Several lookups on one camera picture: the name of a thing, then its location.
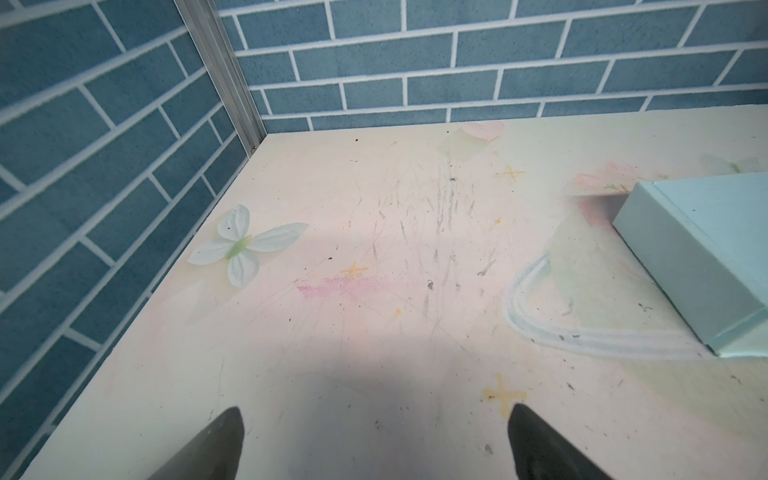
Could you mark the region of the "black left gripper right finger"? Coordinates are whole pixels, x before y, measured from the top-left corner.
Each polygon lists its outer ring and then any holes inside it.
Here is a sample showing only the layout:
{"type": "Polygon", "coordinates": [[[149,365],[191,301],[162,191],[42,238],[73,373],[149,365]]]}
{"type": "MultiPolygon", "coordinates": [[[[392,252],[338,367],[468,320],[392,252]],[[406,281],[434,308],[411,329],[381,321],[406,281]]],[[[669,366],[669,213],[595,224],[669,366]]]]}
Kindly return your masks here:
{"type": "Polygon", "coordinates": [[[519,479],[611,479],[525,404],[512,408],[507,433],[519,479]]]}

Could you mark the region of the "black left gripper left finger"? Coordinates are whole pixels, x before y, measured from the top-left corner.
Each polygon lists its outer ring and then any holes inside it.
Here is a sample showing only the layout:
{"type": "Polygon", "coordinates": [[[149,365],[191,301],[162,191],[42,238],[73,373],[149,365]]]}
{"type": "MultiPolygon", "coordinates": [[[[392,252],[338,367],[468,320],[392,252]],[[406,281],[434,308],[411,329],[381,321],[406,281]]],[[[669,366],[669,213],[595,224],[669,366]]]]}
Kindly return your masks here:
{"type": "Polygon", "coordinates": [[[222,412],[184,447],[149,476],[150,480],[233,480],[237,476],[245,438],[237,406],[222,412]]]}

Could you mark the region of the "light blue paper box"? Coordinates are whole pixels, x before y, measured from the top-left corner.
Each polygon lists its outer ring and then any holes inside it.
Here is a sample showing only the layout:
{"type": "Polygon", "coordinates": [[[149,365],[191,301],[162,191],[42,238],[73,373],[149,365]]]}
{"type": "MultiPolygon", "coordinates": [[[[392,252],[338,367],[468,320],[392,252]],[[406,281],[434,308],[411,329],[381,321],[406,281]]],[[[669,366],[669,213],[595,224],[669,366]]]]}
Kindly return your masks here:
{"type": "Polygon", "coordinates": [[[613,226],[704,345],[766,356],[766,173],[641,181],[613,226]]]}

